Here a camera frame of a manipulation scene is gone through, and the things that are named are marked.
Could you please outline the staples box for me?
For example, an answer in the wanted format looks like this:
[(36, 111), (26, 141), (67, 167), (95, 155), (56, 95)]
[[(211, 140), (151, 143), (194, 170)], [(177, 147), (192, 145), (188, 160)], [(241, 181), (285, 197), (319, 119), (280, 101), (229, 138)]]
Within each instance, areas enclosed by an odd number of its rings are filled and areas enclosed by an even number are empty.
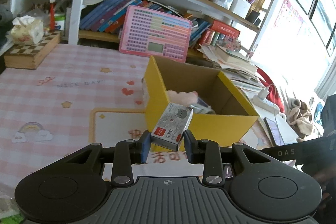
[(171, 151), (178, 151), (183, 133), (188, 129), (192, 117), (193, 108), (169, 103), (151, 132), (151, 142)]

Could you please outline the pink plush toy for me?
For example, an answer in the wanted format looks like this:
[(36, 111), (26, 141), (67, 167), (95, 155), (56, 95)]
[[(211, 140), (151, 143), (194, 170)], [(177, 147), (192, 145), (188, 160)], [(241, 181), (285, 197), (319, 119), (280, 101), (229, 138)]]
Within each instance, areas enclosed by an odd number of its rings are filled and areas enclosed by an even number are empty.
[(183, 106), (190, 106), (194, 105), (198, 102), (198, 94), (197, 92), (176, 92), (173, 90), (168, 90), (166, 92), (169, 101), (171, 103), (183, 105)]

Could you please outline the clear tape roll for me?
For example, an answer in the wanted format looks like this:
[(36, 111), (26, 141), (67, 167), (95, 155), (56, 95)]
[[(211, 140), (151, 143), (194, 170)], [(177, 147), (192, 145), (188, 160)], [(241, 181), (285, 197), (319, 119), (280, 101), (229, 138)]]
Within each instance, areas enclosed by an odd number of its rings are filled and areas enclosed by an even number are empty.
[(195, 114), (215, 114), (215, 111), (211, 108), (211, 106), (203, 106), (201, 104), (193, 104), (190, 106), (193, 108)]

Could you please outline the smartphone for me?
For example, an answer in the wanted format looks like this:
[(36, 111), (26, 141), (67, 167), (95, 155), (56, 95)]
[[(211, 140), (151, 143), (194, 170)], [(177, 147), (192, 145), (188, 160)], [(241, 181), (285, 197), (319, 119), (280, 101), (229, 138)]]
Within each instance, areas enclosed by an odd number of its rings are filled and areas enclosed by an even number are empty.
[(280, 134), (280, 131), (278, 129), (276, 122), (274, 122), (273, 120), (267, 117), (264, 118), (264, 122), (266, 124), (266, 127), (270, 133), (271, 139), (274, 142), (275, 146), (284, 145), (285, 144), (284, 140)]

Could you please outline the yellow cardboard box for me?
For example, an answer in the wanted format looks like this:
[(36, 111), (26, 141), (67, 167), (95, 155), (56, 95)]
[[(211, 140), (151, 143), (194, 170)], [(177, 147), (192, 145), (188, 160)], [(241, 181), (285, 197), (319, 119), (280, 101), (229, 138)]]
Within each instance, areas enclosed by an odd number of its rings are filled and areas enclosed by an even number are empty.
[(142, 79), (142, 88), (150, 130), (171, 103), (166, 94), (168, 90), (197, 92), (197, 103), (211, 106), (215, 114), (195, 114), (193, 111), (189, 129), (197, 139), (213, 140), (223, 147), (239, 141), (259, 117), (248, 98), (215, 68), (152, 56)]

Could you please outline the red bag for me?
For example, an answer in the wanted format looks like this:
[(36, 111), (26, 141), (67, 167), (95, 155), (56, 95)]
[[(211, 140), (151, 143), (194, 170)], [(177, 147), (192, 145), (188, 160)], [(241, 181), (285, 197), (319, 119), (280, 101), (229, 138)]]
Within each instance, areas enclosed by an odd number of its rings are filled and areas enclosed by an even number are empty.
[(269, 87), (269, 95), (266, 97), (271, 102), (274, 102), (279, 108), (280, 112), (284, 113), (285, 108), (284, 104), (279, 96), (278, 90), (276, 86), (274, 85), (274, 82), (271, 80), (271, 78), (261, 69), (257, 68), (257, 73), (260, 75), (259, 79), (261, 83), (267, 88)]

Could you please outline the stack of papers and books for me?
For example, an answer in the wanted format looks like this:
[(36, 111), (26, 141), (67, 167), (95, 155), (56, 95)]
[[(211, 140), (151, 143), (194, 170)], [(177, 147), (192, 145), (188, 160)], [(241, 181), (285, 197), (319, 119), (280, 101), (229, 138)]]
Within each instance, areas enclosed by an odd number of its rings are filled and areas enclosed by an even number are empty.
[(260, 92), (264, 87), (257, 76), (257, 67), (240, 53), (232, 53), (221, 46), (201, 45), (198, 49), (206, 59), (220, 68), (232, 83), (245, 91)]

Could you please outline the red books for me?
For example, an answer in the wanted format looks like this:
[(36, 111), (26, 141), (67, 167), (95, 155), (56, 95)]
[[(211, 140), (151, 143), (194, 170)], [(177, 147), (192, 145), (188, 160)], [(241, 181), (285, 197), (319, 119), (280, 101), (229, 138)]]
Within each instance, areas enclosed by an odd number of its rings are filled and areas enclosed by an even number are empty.
[(215, 46), (220, 39), (232, 41), (237, 39), (239, 35), (240, 31), (236, 28), (224, 22), (214, 20), (213, 23), (203, 31), (197, 43), (199, 45), (208, 44)]

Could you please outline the pink learning tablet board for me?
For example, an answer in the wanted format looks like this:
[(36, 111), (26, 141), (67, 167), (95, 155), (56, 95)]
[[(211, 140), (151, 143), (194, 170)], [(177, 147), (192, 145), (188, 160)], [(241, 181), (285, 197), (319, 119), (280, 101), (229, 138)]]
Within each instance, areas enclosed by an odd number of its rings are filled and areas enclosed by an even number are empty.
[(192, 22), (158, 10), (127, 8), (119, 51), (137, 56), (161, 56), (184, 63)]

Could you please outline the row of blue books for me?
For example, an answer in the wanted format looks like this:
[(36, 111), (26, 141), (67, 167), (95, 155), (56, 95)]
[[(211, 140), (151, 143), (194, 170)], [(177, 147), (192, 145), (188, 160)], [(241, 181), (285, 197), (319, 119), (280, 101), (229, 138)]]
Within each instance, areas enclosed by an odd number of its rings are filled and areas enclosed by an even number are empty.
[(80, 20), (80, 30), (108, 32), (109, 26), (123, 23), (127, 8), (131, 5), (169, 12), (167, 8), (148, 0), (104, 0)]

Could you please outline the wooden chess box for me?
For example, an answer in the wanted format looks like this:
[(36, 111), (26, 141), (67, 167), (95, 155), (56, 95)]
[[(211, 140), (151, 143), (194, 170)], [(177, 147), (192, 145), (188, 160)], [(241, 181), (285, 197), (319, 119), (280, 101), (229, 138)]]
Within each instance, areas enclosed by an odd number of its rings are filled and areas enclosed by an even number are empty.
[(62, 31), (46, 33), (35, 45), (14, 45), (4, 54), (6, 68), (37, 69), (49, 53), (60, 43)]

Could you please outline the tissue pack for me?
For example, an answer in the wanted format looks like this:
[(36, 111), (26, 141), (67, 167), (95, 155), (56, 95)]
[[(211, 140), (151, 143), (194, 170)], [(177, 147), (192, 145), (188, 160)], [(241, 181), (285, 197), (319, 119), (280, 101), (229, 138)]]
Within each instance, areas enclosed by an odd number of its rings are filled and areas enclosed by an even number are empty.
[(33, 16), (17, 17), (12, 24), (9, 37), (16, 45), (36, 45), (45, 34), (43, 21)]

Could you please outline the red pen toy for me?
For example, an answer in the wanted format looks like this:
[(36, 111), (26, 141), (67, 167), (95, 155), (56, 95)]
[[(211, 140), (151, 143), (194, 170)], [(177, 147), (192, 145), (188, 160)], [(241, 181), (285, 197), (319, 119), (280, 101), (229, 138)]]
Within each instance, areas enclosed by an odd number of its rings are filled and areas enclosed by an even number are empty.
[(56, 0), (49, 0), (50, 4), (50, 31), (53, 32), (55, 29), (55, 11), (54, 11), (54, 6), (55, 6), (55, 1)]

